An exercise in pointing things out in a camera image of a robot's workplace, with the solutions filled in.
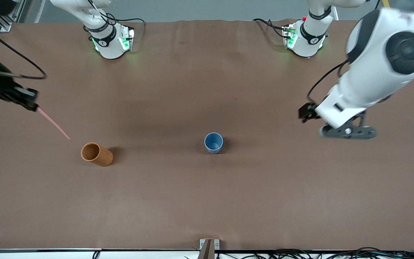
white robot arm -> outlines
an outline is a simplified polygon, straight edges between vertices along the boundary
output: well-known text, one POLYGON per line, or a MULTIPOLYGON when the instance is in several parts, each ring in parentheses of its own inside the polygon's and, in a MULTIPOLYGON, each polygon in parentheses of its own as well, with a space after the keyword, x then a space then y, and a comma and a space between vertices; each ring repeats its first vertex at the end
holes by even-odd
POLYGON ((342 8, 359 7, 370 0, 306 0, 309 13, 306 20, 284 28, 284 44, 301 57, 310 57, 322 47, 327 28, 333 21, 332 6, 342 8))
POLYGON ((95 49, 106 59, 116 59, 132 47, 134 29, 111 20, 101 8, 112 0, 51 0, 78 18, 92 35, 95 49))
POLYGON ((299 117, 325 120, 322 136, 372 138, 376 131, 363 125, 364 111, 414 79, 414 13, 385 8, 368 13, 352 30, 346 53, 348 72, 320 105, 304 105, 299 117), (353 125, 359 117, 360 125, 353 125))

black cable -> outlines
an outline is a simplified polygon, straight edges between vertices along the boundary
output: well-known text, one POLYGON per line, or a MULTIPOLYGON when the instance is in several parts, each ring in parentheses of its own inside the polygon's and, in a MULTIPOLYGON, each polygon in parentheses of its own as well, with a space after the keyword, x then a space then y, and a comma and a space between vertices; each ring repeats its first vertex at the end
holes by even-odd
POLYGON ((302 251, 299 249, 277 249, 274 251, 275 255, 279 256, 289 256, 294 259, 306 259, 301 254, 306 254, 308 256, 308 259, 312 259, 311 255, 308 254, 306 251, 302 251))
POLYGON ((26 78, 26 79, 37 79, 37 80, 39 80, 39 79, 46 79, 47 78, 47 74, 35 62, 31 61, 29 58, 25 57, 23 54, 21 54, 20 52, 18 52, 16 49, 12 48, 9 44, 5 43, 5 41, 3 41, 2 39, 0 39, 0 42, 4 46, 8 47, 11 51, 15 52, 17 55, 19 55, 20 57, 22 57, 23 59, 25 59, 26 61, 28 61, 30 64, 32 64, 34 67, 36 67, 42 73, 42 76, 41 77, 32 77, 32 76, 25 76, 25 75, 15 75, 15 77, 26 78))
POLYGON ((255 258, 258 258, 258 259, 266 259, 265 257, 263 257, 263 256, 261 256, 261 255, 259 255, 259 254, 253 254, 253 255, 244 256, 244 257, 242 257, 241 259, 247 259, 247 258, 253 258, 253 259, 255 259, 255 258))
POLYGON ((97 7, 95 6, 95 4, 92 2, 92 0, 87 0, 87 2, 89 2, 89 4, 100 14, 100 17, 102 18, 102 20, 104 20, 105 22, 106 22, 106 24, 108 24, 108 25, 112 25, 108 20, 110 19, 108 16, 107 16, 107 19, 105 19, 104 17, 103 17, 103 14, 97 9, 97 7))
POLYGON ((279 35, 279 36, 281 36, 282 38, 284 38, 284 39, 290 39, 290 37, 289 36, 283 36, 283 35, 281 35, 278 31, 277 31, 277 29, 275 28, 275 26, 272 24, 272 21, 271 21, 271 19, 269 19, 268 20, 268 23, 269 24, 271 24, 271 28, 276 32, 276 34, 277 35, 279 35))
POLYGON ((263 19, 256 18, 256 19, 253 19, 253 21, 255 21, 255 22, 263 22, 264 24, 266 24, 266 25, 268 25, 269 27, 271 27, 277 35, 281 36, 281 37, 282 37, 282 38, 284 38, 284 39, 290 39, 290 37, 289 37, 289 36, 284 36, 284 35, 281 35, 281 34, 277 31, 278 29, 282 30, 282 27, 278 27, 278 26, 273 25, 273 24, 272 24, 271 19, 269 19, 269 20, 266 22, 266 21, 265 21, 265 20, 263 20, 263 19))
POLYGON ((112 14, 112 13, 106 13, 106 17, 108 19, 113 19, 115 21, 115 23, 117 23, 116 17, 112 14))
POLYGON ((349 256, 350 259, 380 259, 381 257, 395 258, 395 259, 414 259, 414 252, 409 251, 381 251, 374 247, 362 247, 353 251, 340 252, 329 256, 327 259, 334 259, 338 256, 349 256))
POLYGON ((338 76, 338 78, 340 78, 342 75, 341 75, 341 70, 343 69, 343 66, 345 65, 345 64, 347 64, 349 61, 346 59, 345 60, 345 62, 343 62, 343 64, 338 68, 338 71, 336 72, 336 75, 338 76))
POLYGON ((335 71, 337 68, 339 68, 340 66, 342 66, 343 64, 345 64, 345 62, 346 62, 347 60, 345 60, 345 61, 343 61, 343 62, 341 62, 340 64, 338 64, 337 66, 335 66, 334 68, 332 68, 332 69, 330 69, 330 71, 328 71, 327 73, 325 73, 325 75, 323 75, 312 87, 311 87, 311 89, 309 90, 309 92, 308 92, 308 94, 306 95, 306 99, 308 99, 308 101, 310 102, 310 103, 313 103, 313 104, 316 104, 316 102, 315 102, 315 100, 314 99, 312 99, 311 97, 310 97, 310 95, 311 95, 311 93, 312 93, 312 90, 314 90, 314 88, 316 88, 316 86, 320 83, 320 82, 322 82, 322 80, 324 80, 324 78, 325 77, 327 77, 330 73, 332 73, 333 71, 335 71))
POLYGON ((375 5, 375 9, 374 10, 378 9, 378 6, 380 6, 380 2, 381 2, 381 0, 378 0, 378 2, 376 2, 376 5, 375 5))
POLYGON ((388 95, 388 96, 386 96, 385 98, 383 98, 383 99, 379 100, 379 101, 378 101, 378 103, 385 102, 385 101, 389 100, 389 98, 391 98, 391 97, 392 97, 392 95, 388 95))
POLYGON ((140 19, 140 18, 132 18, 132 19, 117 19, 116 21, 118 21, 118 22, 128 22, 128 21, 135 21, 135 20, 142 21, 143 23, 146 23, 146 22, 145 22, 145 20, 140 19))
POLYGON ((270 26, 270 27, 274 27, 274 28, 277 28, 277 29, 282 29, 281 27, 271 25, 271 24, 270 24, 270 23, 268 23, 267 21, 265 21, 265 20, 263 20, 263 19, 260 19, 260 18, 253 19, 252 21, 254 21, 254 22, 262 22, 262 23, 264 23, 264 24, 266 24, 266 25, 268 25, 268 26, 270 26))
POLYGON ((227 256, 229 256, 229 257, 231 257, 231 258, 233 258, 233 259, 239 259, 239 258, 237 258, 237 257, 235 257, 235 256, 232 256, 232 255, 230 255, 230 254, 227 254, 227 253, 222 253, 222 254, 227 255, 227 256))
POLYGON ((92 259, 98 259, 99 256, 100 256, 100 251, 95 251, 92 255, 92 259))

brown paper surface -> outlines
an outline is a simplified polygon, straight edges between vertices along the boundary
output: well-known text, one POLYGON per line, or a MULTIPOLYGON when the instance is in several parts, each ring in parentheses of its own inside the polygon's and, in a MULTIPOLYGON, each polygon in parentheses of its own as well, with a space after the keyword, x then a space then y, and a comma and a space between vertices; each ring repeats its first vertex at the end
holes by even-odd
MULTIPOLYGON (((345 59, 354 25, 333 22, 306 59, 255 22, 148 23, 117 60, 99 56, 82 24, 13 25, 2 39, 49 76, 17 82, 39 90, 71 141, 0 101, 0 248, 220 238, 224 249, 414 250, 414 81, 368 109, 369 141, 324 139, 322 120, 297 119, 309 88, 345 59), (212 131, 221 154, 203 145, 212 131), (83 161, 88 142, 115 162, 83 161)), ((0 61, 37 73, 1 44, 0 61)))

pink straw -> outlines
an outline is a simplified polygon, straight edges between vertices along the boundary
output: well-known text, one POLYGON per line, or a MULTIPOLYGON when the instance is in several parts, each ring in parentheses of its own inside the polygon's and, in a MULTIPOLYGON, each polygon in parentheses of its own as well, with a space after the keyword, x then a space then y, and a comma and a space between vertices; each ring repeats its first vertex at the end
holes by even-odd
POLYGON ((67 139, 70 139, 69 137, 68 137, 68 135, 64 132, 64 130, 57 124, 57 123, 55 123, 55 121, 53 120, 53 119, 51 119, 51 117, 49 117, 49 115, 47 115, 45 112, 43 112, 42 110, 41 110, 41 108, 37 108, 36 109, 36 111, 38 112, 38 113, 41 113, 41 115, 42 116, 44 116, 44 118, 46 118, 48 121, 50 121, 60 132, 62 132, 62 134, 67 138, 67 139))

orange cup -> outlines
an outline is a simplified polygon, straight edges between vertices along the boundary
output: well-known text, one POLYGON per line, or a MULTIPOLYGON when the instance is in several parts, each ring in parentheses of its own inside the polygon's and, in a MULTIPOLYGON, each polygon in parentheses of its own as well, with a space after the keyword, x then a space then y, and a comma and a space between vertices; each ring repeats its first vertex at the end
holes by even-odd
POLYGON ((113 163, 113 153, 95 142, 87 143, 82 147, 81 157, 84 161, 99 166, 109 166, 113 163))

